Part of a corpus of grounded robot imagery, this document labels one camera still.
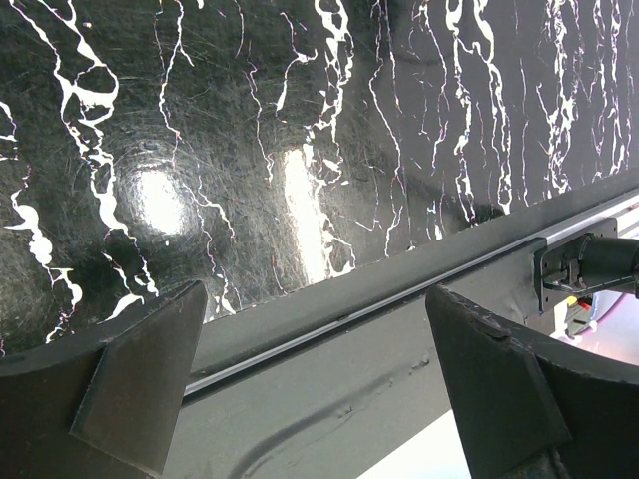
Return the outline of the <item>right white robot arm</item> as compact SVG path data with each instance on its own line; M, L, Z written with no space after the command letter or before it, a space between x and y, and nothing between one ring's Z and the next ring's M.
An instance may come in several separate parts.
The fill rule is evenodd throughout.
M551 336L577 345L624 299L638 295L638 240L622 238L609 218L581 228L533 256L540 313L553 315Z

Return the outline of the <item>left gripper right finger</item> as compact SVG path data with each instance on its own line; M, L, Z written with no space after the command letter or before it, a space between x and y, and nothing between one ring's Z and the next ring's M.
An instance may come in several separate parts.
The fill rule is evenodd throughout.
M425 308L474 478L635 478L638 368L440 285Z

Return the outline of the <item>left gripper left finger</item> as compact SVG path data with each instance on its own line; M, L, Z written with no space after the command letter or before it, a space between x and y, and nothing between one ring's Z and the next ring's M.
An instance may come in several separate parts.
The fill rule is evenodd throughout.
M208 296L188 282L1 360L4 478L157 478Z

